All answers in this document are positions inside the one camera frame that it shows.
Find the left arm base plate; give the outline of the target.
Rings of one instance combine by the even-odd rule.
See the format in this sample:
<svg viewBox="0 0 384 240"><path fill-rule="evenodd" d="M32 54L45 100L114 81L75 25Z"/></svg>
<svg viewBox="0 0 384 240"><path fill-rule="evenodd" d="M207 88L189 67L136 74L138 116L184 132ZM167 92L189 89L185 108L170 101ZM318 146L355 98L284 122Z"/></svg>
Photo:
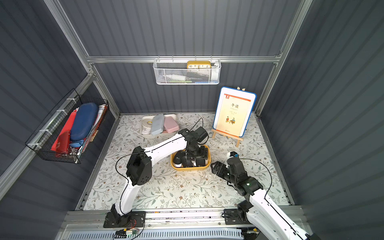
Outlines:
<svg viewBox="0 0 384 240"><path fill-rule="evenodd" d="M113 212L108 212L105 217L103 228L142 228L146 221L146 213L147 212L145 211L133 211L126 216L119 216Z"/></svg>

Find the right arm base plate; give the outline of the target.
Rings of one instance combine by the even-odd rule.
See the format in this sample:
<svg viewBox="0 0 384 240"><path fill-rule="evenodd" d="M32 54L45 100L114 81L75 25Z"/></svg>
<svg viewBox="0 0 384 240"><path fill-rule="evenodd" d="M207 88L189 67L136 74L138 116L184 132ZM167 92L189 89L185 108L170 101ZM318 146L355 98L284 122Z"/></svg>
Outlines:
<svg viewBox="0 0 384 240"><path fill-rule="evenodd" d="M224 209L222 218L224 218L226 225L251 225L244 210Z"/></svg>

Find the silver mouse row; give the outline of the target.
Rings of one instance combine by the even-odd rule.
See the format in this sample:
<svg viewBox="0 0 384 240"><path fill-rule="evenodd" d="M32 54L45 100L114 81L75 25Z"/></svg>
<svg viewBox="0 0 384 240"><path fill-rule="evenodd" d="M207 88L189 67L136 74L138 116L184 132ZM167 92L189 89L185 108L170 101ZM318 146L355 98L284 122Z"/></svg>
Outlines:
<svg viewBox="0 0 384 240"><path fill-rule="evenodd" d="M173 166L174 166L175 168L180 168L180 167L182 167L183 165L182 165L182 163L179 163L179 164L177 164L177 163L173 163Z"/></svg>

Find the black mouse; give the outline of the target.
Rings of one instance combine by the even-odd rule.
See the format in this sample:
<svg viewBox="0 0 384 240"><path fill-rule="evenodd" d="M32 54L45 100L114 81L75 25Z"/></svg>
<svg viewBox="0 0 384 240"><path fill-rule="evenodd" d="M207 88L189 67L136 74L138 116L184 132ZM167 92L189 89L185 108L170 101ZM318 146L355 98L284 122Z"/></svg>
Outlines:
<svg viewBox="0 0 384 240"><path fill-rule="evenodd" d="M204 159L195 159L192 161L193 167L203 167L205 165Z"/></svg>
<svg viewBox="0 0 384 240"><path fill-rule="evenodd" d="M183 164L183 159L185 158L185 156L186 156L185 151L178 151L173 158L173 163Z"/></svg>

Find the yellow plastic storage box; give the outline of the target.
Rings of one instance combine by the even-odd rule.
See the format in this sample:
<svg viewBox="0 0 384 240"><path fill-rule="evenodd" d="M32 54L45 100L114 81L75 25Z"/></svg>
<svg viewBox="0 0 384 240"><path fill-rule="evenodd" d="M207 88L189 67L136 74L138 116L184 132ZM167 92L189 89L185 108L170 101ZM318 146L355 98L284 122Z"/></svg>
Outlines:
<svg viewBox="0 0 384 240"><path fill-rule="evenodd" d="M210 153L210 149L209 149L209 155L208 155L208 163L207 163L207 165L205 166L205 167L193 167L193 168L184 168L183 166L182 167L180 167L180 168L175 168L174 166L173 166L173 158L174 158L174 156L175 156L175 154L176 154L177 152L175 152L175 153L172 153L171 154L171 157L170 157L170 161L171 161L171 166L176 170L176 171L198 171L198 170L205 170L205 169L207 169L209 166L210 166L210 164L211 164L211 153Z"/></svg>

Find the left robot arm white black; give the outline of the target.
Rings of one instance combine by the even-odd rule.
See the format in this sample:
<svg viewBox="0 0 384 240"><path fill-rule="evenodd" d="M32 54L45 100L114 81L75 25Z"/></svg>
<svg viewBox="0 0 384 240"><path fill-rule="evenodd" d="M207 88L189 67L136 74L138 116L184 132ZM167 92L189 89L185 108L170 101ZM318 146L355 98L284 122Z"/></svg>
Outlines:
<svg viewBox="0 0 384 240"><path fill-rule="evenodd" d="M167 156L171 157L171 165L175 168L186 170L201 169L210 164L209 148L203 144L209 139L209 134L203 128L195 131L182 129L170 139L155 146L134 148L129 154L125 187L111 212L117 218L125 217L133 209L134 198L137 196L142 185L146 184L152 177L155 164Z"/></svg>

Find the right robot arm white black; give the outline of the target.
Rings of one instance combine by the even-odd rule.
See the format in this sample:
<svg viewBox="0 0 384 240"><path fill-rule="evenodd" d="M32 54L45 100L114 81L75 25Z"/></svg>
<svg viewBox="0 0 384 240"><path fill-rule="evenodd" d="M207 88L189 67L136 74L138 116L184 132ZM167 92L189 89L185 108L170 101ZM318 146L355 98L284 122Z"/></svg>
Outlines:
<svg viewBox="0 0 384 240"><path fill-rule="evenodd" d="M269 240L320 239L318 235L310 235L299 227L275 204L263 185L254 177L248 176L238 156L229 157L226 164L212 163L211 170L245 198L238 204L235 217L258 228Z"/></svg>

